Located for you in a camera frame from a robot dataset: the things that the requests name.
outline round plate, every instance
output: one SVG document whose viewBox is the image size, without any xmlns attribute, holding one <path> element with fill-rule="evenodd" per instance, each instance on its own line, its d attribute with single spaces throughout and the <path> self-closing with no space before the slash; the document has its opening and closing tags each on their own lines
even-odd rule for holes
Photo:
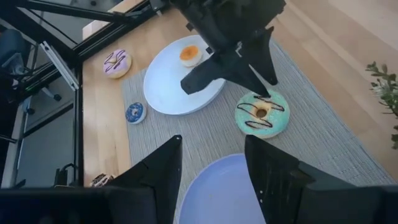
<svg viewBox="0 0 398 224">
<path fill-rule="evenodd" d="M 148 104 L 158 112 L 171 115 L 189 114 L 205 107 L 221 91 L 225 80 L 212 81 L 204 90 L 188 95 L 181 80 L 192 68 L 180 62 L 182 49 L 196 45 L 202 51 L 201 62 L 208 59 L 207 44 L 199 35 L 177 40 L 163 49 L 149 65 L 144 79 L 144 94 Z"/>
<path fill-rule="evenodd" d="M 179 224 L 264 224 L 243 154 L 224 157 L 202 170 L 182 202 Z"/>
</svg>

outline purple frosted donut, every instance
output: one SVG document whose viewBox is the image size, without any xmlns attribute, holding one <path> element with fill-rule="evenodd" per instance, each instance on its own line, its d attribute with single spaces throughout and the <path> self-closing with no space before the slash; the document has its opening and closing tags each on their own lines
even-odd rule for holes
<svg viewBox="0 0 398 224">
<path fill-rule="evenodd" d="M 103 71 L 109 78 L 120 78 L 131 67 L 131 56 L 125 50 L 115 50 L 104 61 Z"/>
</svg>

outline wooden table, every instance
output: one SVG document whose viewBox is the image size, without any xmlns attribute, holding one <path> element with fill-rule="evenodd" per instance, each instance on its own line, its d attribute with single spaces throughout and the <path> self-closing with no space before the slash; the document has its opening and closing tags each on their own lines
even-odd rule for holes
<svg viewBox="0 0 398 224">
<path fill-rule="evenodd" d="M 139 1 L 124 0 L 112 11 L 125 12 Z M 389 140 L 392 124 L 396 125 L 397 121 L 392 116 L 381 114 L 384 108 L 369 91 L 371 77 L 363 72 L 366 64 L 373 60 L 390 62 L 394 68 L 396 65 L 392 61 L 398 58 L 398 51 L 388 49 L 381 34 L 377 33 L 377 36 L 376 32 L 364 29 L 359 19 L 348 17 L 348 9 L 343 13 L 331 3 L 318 0 L 289 0 L 287 3 L 285 11 L 272 21 L 275 26 L 273 38 L 295 60 L 368 151 L 398 179 L 398 152 L 391 149 Z M 339 1 L 333 1 L 333 4 L 339 4 Z M 366 12 L 370 16 L 379 13 Z M 324 20 L 325 13 L 338 20 Z M 84 62 L 85 185 L 100 173 L 119 175 L 132 166 L 121 82 L 148 67 L 169 43 L 196 34 L 185 28 L 186 23 L 181 13 L 171 9 L 161 17 L 151 18 Z M 83 38 L 106 24 L 94 21 L 87 25 L 83 29 Z M 347 41 L 351 39 L 364 43 L 360 46 L 361 51 L 354 47 L 353 42 Z M 116 49 L 129 52 L 133 63 L 127 75 L 111 80 L 103 75 L 102 64 L 105 57 Z M 372 52 L 371 60 L 366 50 Z"/>
</svg>

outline blue frosted donut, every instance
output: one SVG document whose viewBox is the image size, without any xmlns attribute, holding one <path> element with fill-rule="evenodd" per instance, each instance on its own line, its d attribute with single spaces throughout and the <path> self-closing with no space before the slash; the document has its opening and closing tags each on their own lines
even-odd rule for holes
<svg viewBox="0 0 398 224">
<path fill-rule="evenodd" d="M 146 108 L 142 103 L 133 103 L 126 110 L 126 119 L 129 123 L 138 124 L 146 116 Z"/>
<path fill-rule="evenodd" d="M 268 92 L 270 98 L 252 92 L 238 101 L 235 122 L 243 133 L 265 139 L 274 137 L 286 128 L 290 117 L 289 106 L 280 93 Z"/>
</svg>

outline chair wheel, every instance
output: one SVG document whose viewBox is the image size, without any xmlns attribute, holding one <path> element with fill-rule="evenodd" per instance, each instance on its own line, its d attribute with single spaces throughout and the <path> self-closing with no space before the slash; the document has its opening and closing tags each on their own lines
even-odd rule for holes
<svg viewBox="0 0 398 224">
<path fill-rule="evenodd" d="M 32 108 L 27 108 L 27 109 L 26 109 L 26 113 L 29 114 L 29 115 L 32 115 L 32 114 L 35 113 L 35 110 L 32 109 Z"/>
<path fill-rule="evenodd" d="M 60 95 L 58 95 L 58 94 L 55 94 L 54 95 L 54 99 L 59 102 L 59 101 L 62 100 L 62 97 Z"/>
</svg>

